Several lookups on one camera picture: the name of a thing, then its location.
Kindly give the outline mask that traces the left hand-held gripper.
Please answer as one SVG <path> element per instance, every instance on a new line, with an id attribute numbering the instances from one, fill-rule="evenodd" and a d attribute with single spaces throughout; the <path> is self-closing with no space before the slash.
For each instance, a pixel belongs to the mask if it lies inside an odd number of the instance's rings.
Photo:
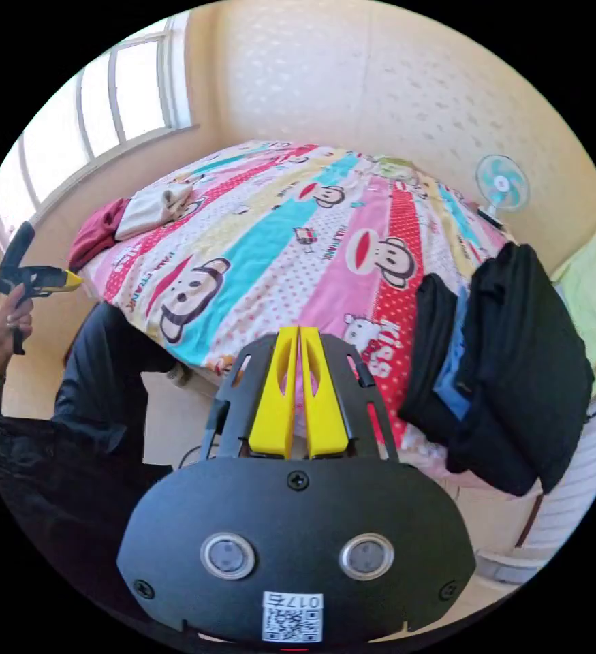
<path id="1" fill-rule="evenodd" d="M 22 286 L 17 308 L 29 299 L 73 292 L 82 287 L 83 283 L 77 274 L 54 266 L 0 266 L 0 294 L 7 296 L 15 287 Z"/>

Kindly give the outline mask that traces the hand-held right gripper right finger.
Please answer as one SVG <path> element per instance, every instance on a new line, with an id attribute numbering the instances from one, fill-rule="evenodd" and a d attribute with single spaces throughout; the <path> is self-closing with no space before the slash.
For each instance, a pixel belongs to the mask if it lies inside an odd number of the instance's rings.
<path id="1" fill-rule="evenodd" d="M 318 329 L 300 328 L 300 348 L 308 456 L 341 456 L 349 438 Z"/>

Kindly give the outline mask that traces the person's left hand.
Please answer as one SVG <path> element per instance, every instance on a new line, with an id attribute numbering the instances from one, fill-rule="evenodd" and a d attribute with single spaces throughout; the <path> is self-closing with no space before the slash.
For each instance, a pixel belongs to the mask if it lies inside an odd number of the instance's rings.
<path id="1" fill-rule="evenodd" d="M 14 335 L 20 333 L 23 339 L 32 333 L 33 301 L 27 300 L 16 307 L 22 296 L 22 286 L 15 287 L 0 304 L 0 386 L 4 385 L 7 366 L 14 354 Z"/>

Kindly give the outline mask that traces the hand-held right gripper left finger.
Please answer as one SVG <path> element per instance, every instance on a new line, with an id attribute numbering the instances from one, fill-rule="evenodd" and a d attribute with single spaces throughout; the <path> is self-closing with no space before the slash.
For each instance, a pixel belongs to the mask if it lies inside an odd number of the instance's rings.
<path id="1" fill-rule="evenodd" d="M 254 456 L 289 458 L 294 434 L 298 327 L 280 329 L 262 387 L 249 449 Z"/>

